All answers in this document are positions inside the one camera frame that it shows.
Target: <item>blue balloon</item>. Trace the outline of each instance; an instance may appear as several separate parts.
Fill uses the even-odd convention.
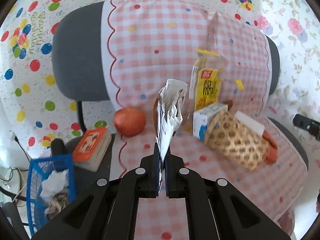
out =
[[[36,126],[37,126],[38,128],[42,128],[42,123],[39,122],[39,121],[36,121]]]
[[[20,50],[19,58],[20,58],[20,59],[24,59],[24,58],[26,57],[26,54],[27,54],[26,49],[21,49],[21,50]]]
[[[23,8],[20,8],[17,12],[16,18],[18,18],[22,14]]]
[[[5,72],[4,78],[5,78],[6,80],[9,80],[9,79],[12,79],[12,77],[13,77],[13,71],[12,71],[11,68],[9,68],[9,69]]]
[[[27,25],[23,28],[22,33],[24,33],[25,35],[28,35],[30,31],[31,31],[31,24],[27,24]]]
[[[52,45],[50,43],[46,43],[42,46],[41,52],[45,55],[49,54],[52,50]]]
[[[12,52],[14,52],[15,48],[18,47],[18,46],[19,46],[19,44],[16,43],[16,45],[14,45],[14,46],[12,47]]]

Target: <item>blue basket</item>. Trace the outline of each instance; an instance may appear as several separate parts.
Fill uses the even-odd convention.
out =
[[[70,202],[76,198],[76,187],[74,184],[72,155],[57,155],[50,158],[32,159],[30,161],[27,182],[27,214],[31,235],[43,227],[48,221],[44,216],[47,208],[40,197],[42,191],[41,182],[49,177],[53,170],[69,170],[69,198]]]

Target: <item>yellow food package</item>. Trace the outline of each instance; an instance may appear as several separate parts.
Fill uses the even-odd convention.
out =
[[[199,71],[195,91],[196,111],[217,102],[221,85],[218,73],[218,69],[204,68]]]

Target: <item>orange object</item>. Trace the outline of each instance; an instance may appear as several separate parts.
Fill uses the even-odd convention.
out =
[[[77,144],[76,148],[73,150],[72,160],[74,162],[86,162],[90,160],[101,138],[104,137],[106,130],[107,127],[87,130],[82,136],[80,142]]]
[[[137,108],[125,107],[116,111],[113,122],[120,134],[132,137],[143,131],[146,126],[146,116]]]
[[[265,162],[268,164],[276,163],[276,161],[278,160],[278,146],[276,142],[272,139],[272,137],[267,131],[263,132],[262,137],[268,140],[270,143],[270,146],[267,150],[267,158]]]

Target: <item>yellow clip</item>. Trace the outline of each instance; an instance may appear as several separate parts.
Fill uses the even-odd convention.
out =
[[[208,51],[208,50],[206,50],[206,49],[196,49],[196,52],[202,53],[202,54],[209,54],[209,55],[213,55],[213,56],[217,56],[217,57],[220,56],[219,53],[214,52],[214,51]]]
[[[238,88],[239,88],[240,90],[244,90],[244,86],[243,86],[243,84],[242,84],[242,82],[241,82],[240,79],[237,79],[237,80],[236,80],[236,83],[237,83],[237,86],[238,86]]]

